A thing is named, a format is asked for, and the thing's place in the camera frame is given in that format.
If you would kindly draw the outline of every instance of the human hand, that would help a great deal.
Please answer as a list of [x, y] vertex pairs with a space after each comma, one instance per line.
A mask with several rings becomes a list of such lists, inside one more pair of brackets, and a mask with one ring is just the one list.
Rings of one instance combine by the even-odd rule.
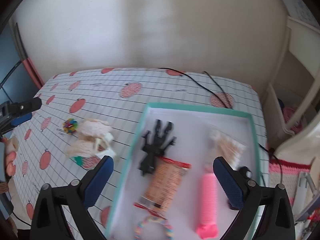
[[[0, 142], [6, 144], [8, 141], [7, 138], [2, 138]], [[16, 152], [10, 152], [8, 155], [5, 156], [4, 159], [4, 167], [5, 167], [5, 173], [8, 176], [13, 176], [16, 173], [16, 165], [13, 165], [13, 161], [17, 157]]]

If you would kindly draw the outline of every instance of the blue gripper pad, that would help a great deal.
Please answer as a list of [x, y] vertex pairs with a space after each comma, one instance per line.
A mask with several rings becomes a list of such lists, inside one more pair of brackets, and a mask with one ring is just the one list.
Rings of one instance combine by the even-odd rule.
[[22, 124], [22, 123], [24, 123], [26, 121], [29, 121], [31, 118], [32, 118], [32, 113], [25, 114], [23, 116], [17, 117], [16, 119], [13, 119], [11, 121], [11, 125], [13, 127], [17, 127], [19, 124]]
[[231, 205], [239, 210], [242, 209], [244, 204], [242, 189], [219, 158], [214, 160], [213, 170]]
[[110, 178], [113, 172], [113, 159], [111, 157], [103, 157], [100, 163], [98, 163], [98, 165], [93, 170], [88, 171], [82, 179], [85, 180], [85, 177], [87, 175], [91, 176], [95, 173], [94, 176], [90, 178], [90, 181], [88, 181], [88, 183], [84, 181], [82, 185], [85, 187], [83, 194], [83, 205], [85, 208], [89, 208], [95, 205], [98, 197], [100, 196], [103, 188], [105, 187], [106, 183], [108, 182], [108, 179]]

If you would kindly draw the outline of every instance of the pink yarn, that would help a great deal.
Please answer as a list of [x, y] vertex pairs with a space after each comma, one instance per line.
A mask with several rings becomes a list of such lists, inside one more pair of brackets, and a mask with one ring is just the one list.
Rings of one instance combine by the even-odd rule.
[[293, 206], [294, 197], [289, 197], [289, 202], [290, 202], [290, 205]]
[[196, 233], [201, 239], [214, 238], [218, 234], [217, 222], [217, 178], [214, 173], [202, 177], [201, 217]]
[[[293, 114], [295, 113], [296, 110], [297, 110], [297, 108], [291, 108], [291, 107], [287, 107], [287, 106], [285, 106], [282, 109], [282, 113], [283, 113], [283, 117], [284, 117], [284, 122], [285, 123], [289, 122], [290, 118], [293, 116]], [[303, 129], [303, 127], [302, 127], [301, 119], [298, 120], [295, 123], [295, 125], [290, 128], [290, 130], [294, 131], [295, 134], [300, 132], [302, 129]]]

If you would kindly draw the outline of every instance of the multicolor braided rope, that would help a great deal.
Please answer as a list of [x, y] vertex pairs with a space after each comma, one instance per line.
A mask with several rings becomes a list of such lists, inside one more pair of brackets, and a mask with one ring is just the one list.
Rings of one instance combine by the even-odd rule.
[[143, 221], [139, 222], [134, 230], [134, 240], [141, 239], [141, 230], [148, 222], [159, 223], [164, 226], [164, 232], [168, 240], [173, 239], [172, 226], [169, 225], [167, 219], [156, 217], [156, 216], [147, 216]]

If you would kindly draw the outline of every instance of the table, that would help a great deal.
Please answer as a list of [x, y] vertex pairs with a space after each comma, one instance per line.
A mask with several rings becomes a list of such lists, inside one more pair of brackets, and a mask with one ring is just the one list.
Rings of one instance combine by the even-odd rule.
[[[211, 91], [221, 92], [205, 74], [188, 74]], [[266, 129], [258, 94], [250, 85], [227, 78], [213, 78], [231, 95], [234, 109], [252, 114], [258, 142], [265, 146]], [[17, 171], [13, 179], [27, 214], [32, 217], [44, 183], [53, 187], [66, 186], [73, 179], [81, 179], [87, 172], [65, 157], [65, 149], [76, 137], [64, 133], [62, 123], [68, 118], [77, 121], [97, 118], [108, 121], [113, 127], [115, 139], [112, 146], [121, 156], [95, 206], [88, 209], [102, 232], [113, 204], [115, 185], [123, 172], [123, 164], [145, 104], [218, 104], [209, 92], [188, 77], [170, 70], [147, 68], [105, 68], [55, 75], [36, 96], [42, 100], [41, 109], [12, 133], [20, 143], [14, 162]], [[259, 154], [260, 169], [268, 182], [268, 155], [262, 150]], [[75, 239], [82, 239], [70, 210], [68, 207], [63, 207], [63, 210]]]

